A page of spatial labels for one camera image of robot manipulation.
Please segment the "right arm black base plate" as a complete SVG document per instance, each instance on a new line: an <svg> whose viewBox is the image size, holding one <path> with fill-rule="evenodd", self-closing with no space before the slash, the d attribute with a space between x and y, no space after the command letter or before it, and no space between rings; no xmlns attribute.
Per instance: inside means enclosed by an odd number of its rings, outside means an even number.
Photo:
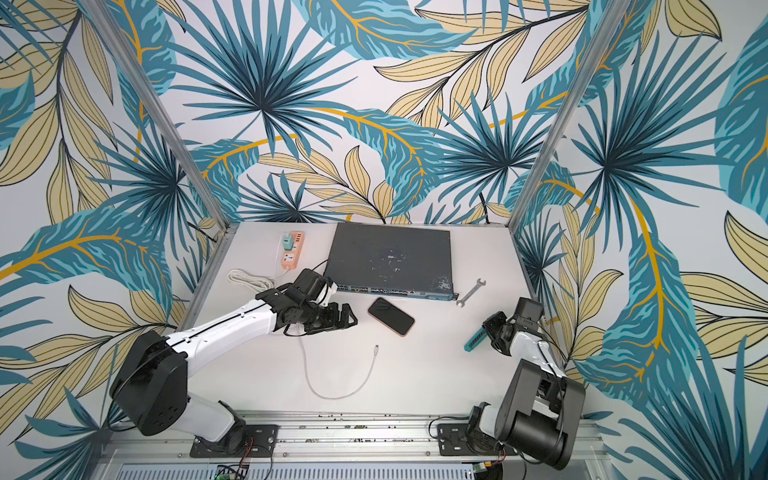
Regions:
<svg viewBox="0 0 768 480"><path fill-rule="evenodd" d="M443 457L497 457L510 454L506 447L466 421L438 422L433 427L438 450Z"/></svg>

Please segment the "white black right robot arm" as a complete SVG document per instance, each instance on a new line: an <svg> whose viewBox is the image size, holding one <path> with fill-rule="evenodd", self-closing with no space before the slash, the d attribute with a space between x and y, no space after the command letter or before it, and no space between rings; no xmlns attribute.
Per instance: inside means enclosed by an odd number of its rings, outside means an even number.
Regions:
<svg viewBox="0 0 768 480"><path fill-rule="evenodd" d="M533 320L499 311L482 328L491 346L512 360L514 372L499 406L482 402L472 408L468 446L478 454L504 450L564 469L576 443L585 387L564 373Z"/></svg>

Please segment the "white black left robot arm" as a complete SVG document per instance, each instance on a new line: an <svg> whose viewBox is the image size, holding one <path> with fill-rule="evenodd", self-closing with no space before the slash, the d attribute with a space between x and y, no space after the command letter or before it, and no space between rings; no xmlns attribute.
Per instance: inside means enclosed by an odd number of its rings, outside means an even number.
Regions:
<svg viewBox="0 0 768 480"><path fill-rule="evenodd" d="M143 334L110 386L110 398L144 436L172 429L216 450L236 451L246 443L244 419L223 401L191 393L189 378L234 348L291 325L302 326L306 335L355 326L351 307L329 300L334 291L323 287L312 297L271 289L198 327L168 336Z"/></svg>

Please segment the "black phone pink case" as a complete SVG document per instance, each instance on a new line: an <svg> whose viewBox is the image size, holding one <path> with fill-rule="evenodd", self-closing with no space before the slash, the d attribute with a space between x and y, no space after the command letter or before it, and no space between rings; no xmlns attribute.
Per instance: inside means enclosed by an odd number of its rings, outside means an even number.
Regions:
<svg viewBox="0 0 768 480"><path fill-rule="evenodd" d="M405 336L415 319L384 298L377 298L368 308L368 314L399 336Z"/></svg>

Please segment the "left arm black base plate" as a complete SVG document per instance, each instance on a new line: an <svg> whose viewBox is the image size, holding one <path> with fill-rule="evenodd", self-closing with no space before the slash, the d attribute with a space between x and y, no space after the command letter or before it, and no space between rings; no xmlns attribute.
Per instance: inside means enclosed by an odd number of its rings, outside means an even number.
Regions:
<svg viewBox="0 0 768 480"><path fill-rule="evenodd" d="M236 426L218 442L202 437L193 441L192 458L268 458L275 449L279 426L276 424L246 424Z"/></svg>

